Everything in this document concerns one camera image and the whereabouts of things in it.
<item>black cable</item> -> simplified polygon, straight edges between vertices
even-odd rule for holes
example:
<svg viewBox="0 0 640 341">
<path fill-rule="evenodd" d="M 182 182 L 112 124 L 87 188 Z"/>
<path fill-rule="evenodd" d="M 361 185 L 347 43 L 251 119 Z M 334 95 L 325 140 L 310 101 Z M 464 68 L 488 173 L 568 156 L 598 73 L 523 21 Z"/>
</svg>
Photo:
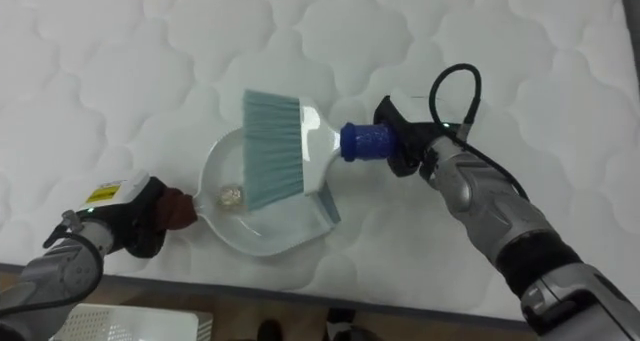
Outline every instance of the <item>black cable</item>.
<svg viewBox="0 0 640 341">
<path fill-rule="evenodd" d="M 100 252 L 98 251 L 98 249 L 89 240 L 87 240 L 86 238 L 78 234 L 73 234 L 69 232 L 60 232 L 60 233 L 55 233 L 54 235 L 55 235 L 54 236 L 55 240 L 59 240 L 59 239 L 74 240 L 82 244 L 84 247 L 86 247 L 87 250 L 89 250 L 89 253 L 91 253 L 91 256 L 93 256 L 93 258 L 96 261 L 96 267 L 98 268 L 98 276 L 93 280 L 91 285 L 89 285 L 89 287 L 84 292 L 81 292 L 76 296 L 71 296 L 66 299 L 61 299 L 56 301 L 39 302 L 39 303 L 34 303 L 29 305 L 9 307 L 4 310 L 0 310 L 0 317 L 15 315 L 17 313 L 44 310 L 48 308 L 62 307 L 62 306 L 75 304 L 86 299 L 89 295 L 91 295 L 91 293 L 93 293 L 93 291 L 96 290 L 96 288 L 98 288 L 98 284 L 100 284 L 100 281 L 102 280 L 102 274 L 104 273 L 104 260 L 102 259 L 102 256 L 100 255 Z"/>
<path fill-rule="evenodd" d="M 473 74 L 476 88 L 473 94 L 473 99 L 471 100 L 471 105 L 469 106 L 469 110 L 467 111 L 467 115 L 464 117 L 464 124 L 468 125 L 468 127 L 471 127 L 471 125 L 475 121 L 476 113 L 478 112 L 478 107 L 480 106 L 480 96 L 482 95 L 482 78 L 480 77 L 480 71 L 478 71 L 475 66 L 471 64 L 461 63 L 453 65 L 442 71 L 442 73 L 438 75 L 436 80 L 433 82 L 433 86 L 431 86 L 431 91 L 429 92 L 429 112 L 431 113 L 433 122 L 436 124 L 440 132 L 442 132 L 442 134 L 448 137 L 451 141 L 458 144 L 464 150 L 469 151 L 474 156 L 486 162 L 489 166 L 500 172 L 507 179 L 507 181 L 511 185 L 513 185 L 513 188 L 516 190 L 516 192 L 522 198 L 529 201 L 529 197 L 527 196 L 527 193 L 522 185 L 520 185 L 518 180 L 509 171 L 507 171 L 507 169 L 502 167 L 499 163 L 493 161 L 489 156 L 483 154 L 475 147 L 469 145 L 466 141 L 459 139 L 458 136 L 456 136 L 453 131 L 446 128 L 440 120 L 440 117 L 438 116 L 438 110 L 436 109 L 436 95 L 438 94 L 438 89 L 440 88 L 440 84 L 442 84 L 447 76 L 457 71 L 469 71 Z"/>
</svg>

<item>wooden floor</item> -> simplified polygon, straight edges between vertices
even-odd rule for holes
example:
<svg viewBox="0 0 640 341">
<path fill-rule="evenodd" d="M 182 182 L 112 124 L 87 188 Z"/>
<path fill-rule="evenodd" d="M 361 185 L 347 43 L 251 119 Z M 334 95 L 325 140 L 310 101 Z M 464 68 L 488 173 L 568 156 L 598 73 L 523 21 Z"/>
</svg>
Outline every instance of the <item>wooden floor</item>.
<svg viewBox="0 0 640 341">
<path fill-rule="evenodd" d="M 1 288 L 10 286 L 14 280 L 13 275 L 0 274 Z M 215 341 L 255 338 L 258 325 L 266 319 L 276 319 L 281 323 L 286 341 L 321 341 L 327 313 L 325 307 L 300 303 L 158 294 L 123 285 L 101 285 L 87 302 L 208 312 L 214 315 L 212 340 Z M 385 341 L 535 340 L 533 334 L 525 332 L 373 313 L 359 313 L 356 323 L 374 331 Z"/>
</svg>

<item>blue rubber grip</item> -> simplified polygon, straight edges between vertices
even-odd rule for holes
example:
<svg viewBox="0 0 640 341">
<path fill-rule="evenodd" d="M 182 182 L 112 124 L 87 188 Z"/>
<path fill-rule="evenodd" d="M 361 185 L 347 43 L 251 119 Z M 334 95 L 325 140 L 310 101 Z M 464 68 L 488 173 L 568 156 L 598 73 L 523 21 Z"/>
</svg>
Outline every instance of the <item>blue rubber grip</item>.
<svg viewBox="0 0 640 341">
<path fill-rule="evenodd" d="M 340 152 L 347 162 L 386 159 L 395 149 L 395 135 L 385 125 L 347 123 L 340 130 Z"/>
</svg>

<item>yellow sticker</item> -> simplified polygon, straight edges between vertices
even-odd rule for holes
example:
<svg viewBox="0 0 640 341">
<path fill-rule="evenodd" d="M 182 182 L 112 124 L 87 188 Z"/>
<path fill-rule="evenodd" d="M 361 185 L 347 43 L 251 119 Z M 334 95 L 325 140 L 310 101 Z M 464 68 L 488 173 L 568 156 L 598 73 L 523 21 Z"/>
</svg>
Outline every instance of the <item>yellow sticker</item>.
<svg viewBox="0 0 640 341">
<path fill-rule="evenodd" d="M 91 196 L 87 199 L 87 203 L 111 200 L 116 195 L 116 192 L 118 192 L 118 189 L 120 189 L 120 185 L 100 187 L 93 191 Z"/>
</svg>

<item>quilted mattress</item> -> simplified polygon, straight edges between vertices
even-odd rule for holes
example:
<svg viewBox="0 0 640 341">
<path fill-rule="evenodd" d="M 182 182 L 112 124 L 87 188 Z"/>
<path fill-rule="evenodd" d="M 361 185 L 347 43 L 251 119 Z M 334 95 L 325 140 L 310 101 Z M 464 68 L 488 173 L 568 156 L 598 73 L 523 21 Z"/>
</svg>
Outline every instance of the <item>quilted mattress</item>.
<svg viewBox="0 0 640 341">
<path fill-rule="evenodd" d="M 427 117 L 446 66 L 484 78 L 470 142 L 521 181 L 582 257 L 640 304 L 640 104 L 621 0 L 0 0 L 0 262 L 24 265 L 96 175 L 141 168 L 195 193 L 245 88 L 366 123 L 393 90 Z M 462 117 L 455 75 L 442 112 Z M 520 318 L 441 197 L 384 162 L 337 163 L 343 222 L 252 258 L 204 222 L 109 274 Z"/>
</svg>

